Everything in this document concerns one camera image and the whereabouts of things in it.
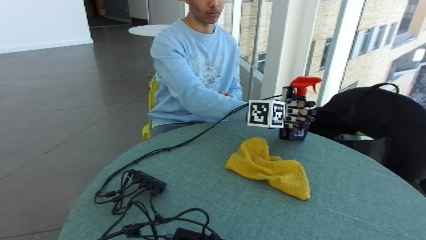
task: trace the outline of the black backpack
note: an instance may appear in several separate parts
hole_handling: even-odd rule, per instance
[[[426,196],[426,110],[398,91],[382,83],[338,93],[316,108],[308,131],[370,156]],[[359,132],[374,140],[339,137]]]

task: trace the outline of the table top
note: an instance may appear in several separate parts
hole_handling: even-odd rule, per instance
[[[181,143],[208,126],[198,124],[153,137],[109,164],[69,213],[61,240],[98,239],[117,220],[110,204],[93,203],[94,192],[111,172],[149,151]],[[210,216],[208,227],[226,240],[426,238],[426,198],[396,175],[372,159],[318,135],[310,133],[304,142],[283,141],[276,135],[275,129],[223,122],[186,146],[134,165],[134,169],[167,184],[154,198],[158,212],[173,216],[187,208],[202,208]],[[266,139],[270,155],[299,161],[310,183],[308,200],[224,169],[230,155],[251,137]],[[139,201],[147,204],[147,197],[141,195]],[[143,221],[147,220],[134,210],[118,227]],[[174,233],[177,227],[199,230],[190,226],[161,225],[158,233]]]
[[[129,33],[138,35],[138,36],[146,36],[146,37],[155,37],[158,33],[162,31],[170,25],[143,25],[143,26],[137,26],[131,27],[129,29]]]

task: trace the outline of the light blue sweatshirt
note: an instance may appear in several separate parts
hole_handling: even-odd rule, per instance
[[[234,38],[218,27],[203,34],[177,20],[157,35],[150,55],[159,90],[149,112],[153,127],[182,122],[215,122],[240,101],[239,54]],[[224,91],[232,97],[223,96]],[[228,117],[244,121],[246,108]]]

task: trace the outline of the man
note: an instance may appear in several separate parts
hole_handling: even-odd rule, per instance
[[[239,53],[232,37],[216,26],[224,0],[185,0],[186,17],[155,37],[158,92],[149,112],[150,135],[199,123],[215,122],[240,101]],[[228,119],[244,121],[246,109]]]

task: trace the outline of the yellow cloth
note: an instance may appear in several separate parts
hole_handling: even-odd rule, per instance
[[[308,181],[300,163],[268,156],[263,138],[250,138],[242,142],[224,168],[248,179],[266,180],[270,186],[302,200],[310,198]]]

